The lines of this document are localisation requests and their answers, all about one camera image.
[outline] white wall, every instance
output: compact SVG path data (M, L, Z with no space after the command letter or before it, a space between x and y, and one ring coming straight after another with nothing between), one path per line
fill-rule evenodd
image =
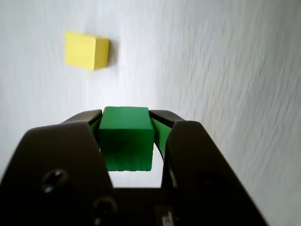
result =
M167 109L204 125L271 225L300 225L300 24L298 0L1 0L0 174L32 127ZM66 66L65 30L110 38L111 66ZM158 186L161 168L111 176Z

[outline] green cube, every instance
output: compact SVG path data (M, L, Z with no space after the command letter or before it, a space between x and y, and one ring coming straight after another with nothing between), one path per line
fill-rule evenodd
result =
M150 171L155 130L147 107L106 107L99 146L109 171Z

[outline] yellow block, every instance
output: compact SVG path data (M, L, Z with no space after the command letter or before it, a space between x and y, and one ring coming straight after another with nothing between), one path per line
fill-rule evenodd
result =
M108 39L66 31L65 42L67 64L87 69L107 66Z

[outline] textured white background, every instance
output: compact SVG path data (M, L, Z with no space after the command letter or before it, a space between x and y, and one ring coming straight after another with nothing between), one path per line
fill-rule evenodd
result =
M110 66L64 64L64 32L112 40ZM271 225L301 225L301 2L0 0L0 175L26 130L107 105L200 121ZM115 186L159 186L113 173Z

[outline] yellow cube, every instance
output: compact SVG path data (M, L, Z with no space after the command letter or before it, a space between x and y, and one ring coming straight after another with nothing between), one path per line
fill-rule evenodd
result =
M66 31L65 42L67 64L92 70L107 66L108 39Z

